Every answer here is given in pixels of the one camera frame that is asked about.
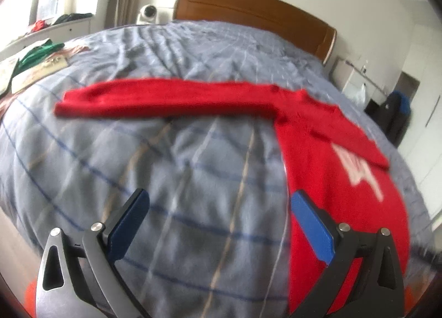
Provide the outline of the red knit sweater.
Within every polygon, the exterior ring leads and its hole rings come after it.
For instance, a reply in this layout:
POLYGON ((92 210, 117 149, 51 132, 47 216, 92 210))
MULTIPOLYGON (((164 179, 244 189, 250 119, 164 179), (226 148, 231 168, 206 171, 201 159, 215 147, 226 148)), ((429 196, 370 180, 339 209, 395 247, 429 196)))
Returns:
MULTIPOLYGON (((335 105, 307 91, 248 82, 197 82, 137 78, 101 82, 66 92, 59 117, 138 118, 248 115, 273 123, 292 196, 303 190, 336 223, 393 236, 402 278, 411 238, 407 212, 390 177, 390 163, 376 143, 335 105)), ((291 314, 314 287, 326 263, 316 258, 291 212, 288 307, 291 314)), ((329 312, 347 300, 362 260, 354 260, 329 312)))

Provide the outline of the dark clothes on bench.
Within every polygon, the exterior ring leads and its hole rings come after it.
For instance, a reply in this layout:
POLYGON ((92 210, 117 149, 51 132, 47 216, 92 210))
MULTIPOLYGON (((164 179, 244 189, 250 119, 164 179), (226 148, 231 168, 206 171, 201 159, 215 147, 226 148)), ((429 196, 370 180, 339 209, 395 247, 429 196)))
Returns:
POLYGON ((81 19, 89 19, 93 17, 92 13, 79 14, 79 13, 71 13, 71 14, 63 14, 58 17, 55 21, 52 22, 52 25, 59 25, 66 22, 77 21, 81 19))

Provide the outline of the orange trousers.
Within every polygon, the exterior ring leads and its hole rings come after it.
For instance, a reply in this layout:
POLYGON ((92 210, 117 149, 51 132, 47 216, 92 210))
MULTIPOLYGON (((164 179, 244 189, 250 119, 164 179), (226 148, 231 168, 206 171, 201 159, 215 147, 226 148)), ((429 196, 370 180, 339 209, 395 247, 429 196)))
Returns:
POLYGON ((26 287, 25 294, 24 294, 23 306, 31 318, 37 317, 37 314, 36 314, 36 289, 37 289, 37 280, 34 279, 26 287))

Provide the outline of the blue plaid bed duvet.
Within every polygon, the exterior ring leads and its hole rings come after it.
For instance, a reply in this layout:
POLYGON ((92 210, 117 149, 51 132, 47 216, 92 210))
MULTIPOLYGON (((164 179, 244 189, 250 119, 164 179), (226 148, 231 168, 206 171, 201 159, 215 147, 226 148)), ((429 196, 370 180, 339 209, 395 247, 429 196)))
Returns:
POLYGON ((411 244, 431 245, 424 200, 398 150, 278 35, 225 22, 115 28, 20 94, 1 120, 1 208, 38 251, 50 230, 82 233, 136 188, 151 211, 118 268, 155 317, 289 312, 288 184, 273 123, 248 115, 59 118, 66 92, 133 78, 248 82, 305 90, 376 143, 407 212, 411 244))

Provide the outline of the white wardrobe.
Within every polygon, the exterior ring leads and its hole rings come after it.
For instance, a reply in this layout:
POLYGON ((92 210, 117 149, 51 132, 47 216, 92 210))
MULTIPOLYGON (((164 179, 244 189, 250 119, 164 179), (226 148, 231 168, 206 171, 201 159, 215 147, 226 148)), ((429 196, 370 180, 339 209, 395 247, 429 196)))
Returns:
POLYGON ((418 80, 411 121, 399 145, 434 219, 441 211, 441 30, 415 25, 402 71, 418 80))

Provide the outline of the white plastic bag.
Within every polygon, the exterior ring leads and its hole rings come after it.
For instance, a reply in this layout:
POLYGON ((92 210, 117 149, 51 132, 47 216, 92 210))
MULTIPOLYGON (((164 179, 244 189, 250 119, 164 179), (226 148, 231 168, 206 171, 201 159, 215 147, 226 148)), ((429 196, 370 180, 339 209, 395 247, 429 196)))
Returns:
POLYGON ((352 83, 347 83, 342 93, 350 100, 352 101, 355 106, 357 106, 360 109, 365 108, 366 104, 366 85, 362 84, 360 86, 356 86, 352 83))

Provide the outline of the white bedside dresser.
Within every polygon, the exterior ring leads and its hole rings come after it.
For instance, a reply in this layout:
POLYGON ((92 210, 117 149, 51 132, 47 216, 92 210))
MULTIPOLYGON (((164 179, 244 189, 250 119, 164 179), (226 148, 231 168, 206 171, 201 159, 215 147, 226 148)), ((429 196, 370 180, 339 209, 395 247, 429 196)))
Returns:
POLYGON ((344 86, 347 83, 352 83, 356 86, 362 84, 366 85, 366 104, 373 101, 380 105, 385 101, 388 94, 385 93, 376 83, 363 74, 360 70, 355 68, 349 61, 337 57, 335 64, 331 71, 331 81, 335 84, 337 89, 342 93, 344 86))

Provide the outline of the beige flat pouch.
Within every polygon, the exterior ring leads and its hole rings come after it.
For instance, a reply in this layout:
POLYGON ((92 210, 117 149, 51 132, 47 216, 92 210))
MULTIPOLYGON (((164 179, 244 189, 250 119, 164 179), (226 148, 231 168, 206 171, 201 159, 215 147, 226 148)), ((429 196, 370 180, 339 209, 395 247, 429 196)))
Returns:
POLYGON ((63 70, 66 67, 68 67, 66 58, 62 55, 57 55, 29 68, 12 78, 10 86, 11 93, 18 93, 35 82, 40 81, 42 78, 63 70))

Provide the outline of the pink folded garment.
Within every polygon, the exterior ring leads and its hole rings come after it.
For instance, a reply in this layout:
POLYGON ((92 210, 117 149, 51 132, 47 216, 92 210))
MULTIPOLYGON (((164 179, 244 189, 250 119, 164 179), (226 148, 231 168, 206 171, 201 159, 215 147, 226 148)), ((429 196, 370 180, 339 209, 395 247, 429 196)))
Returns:
MULTIPOLYGON (((4 116, 5 112, 9 108, 10 104, 17 98, 17 96, 20 95, 23 91, 26 89, 23 89, 22 91, 19 91, 18 93, 11 93, 10 86, 12 78, 14 78, 16 75, 22 73, 19 72, 17 69, 18 63, 20 58, 23 58, 23 56, 28 53, 32 48, 35 46, 41 45, 45 40, 38 41, 35 44, 32 44, 28 46, 27 48, 24 48, 23 50, 19 51, 17 54, 10 56, 9 58, 4 59, 1 61, 1 117, 4 116)), ((72 46, 63 48, 57 53, 51 54, 48 58, 46 58, 44 61, 49 60, 57 55, 62 55, 68 60, 73 55, 76 55, 80 52, 88 51, 89 48, 87 46, 72 46)))

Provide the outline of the green folded garment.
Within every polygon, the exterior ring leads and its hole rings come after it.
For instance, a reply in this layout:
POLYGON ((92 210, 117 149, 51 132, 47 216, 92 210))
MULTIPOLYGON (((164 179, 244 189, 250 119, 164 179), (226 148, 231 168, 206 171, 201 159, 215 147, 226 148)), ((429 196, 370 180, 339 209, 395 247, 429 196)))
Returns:
POLYGON ((20 58, 17 69, 19 72, 25 71, 43 62, 51 54, 57 53, 64 48, 64 43, 54 43, 47 39, 41 45, 35 46, 23 58, 20 58))

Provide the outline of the white window bench drawers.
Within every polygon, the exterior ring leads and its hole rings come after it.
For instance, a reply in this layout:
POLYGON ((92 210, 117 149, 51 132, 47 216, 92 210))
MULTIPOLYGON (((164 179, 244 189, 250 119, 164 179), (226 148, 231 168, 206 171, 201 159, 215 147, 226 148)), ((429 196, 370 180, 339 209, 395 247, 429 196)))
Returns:
POLYGON ((20 38, 1 50, 1 60, 3 61, 17 54, 19 51, 40 40, 51 39, 54 43, 64 43, 77 37, 89 35, 92 19, 94 17, 51 25, 48 28, 20 38))

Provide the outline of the brown wooden headboard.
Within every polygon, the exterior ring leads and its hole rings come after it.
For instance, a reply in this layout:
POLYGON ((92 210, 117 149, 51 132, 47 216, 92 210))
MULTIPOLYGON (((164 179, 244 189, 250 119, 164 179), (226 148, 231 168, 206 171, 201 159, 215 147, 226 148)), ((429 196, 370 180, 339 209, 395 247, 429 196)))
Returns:
POLYGON ((321 19, 280 0, 176 0, 173 19, 219 21, 279 35, 326 64, 337 30, 321 19))

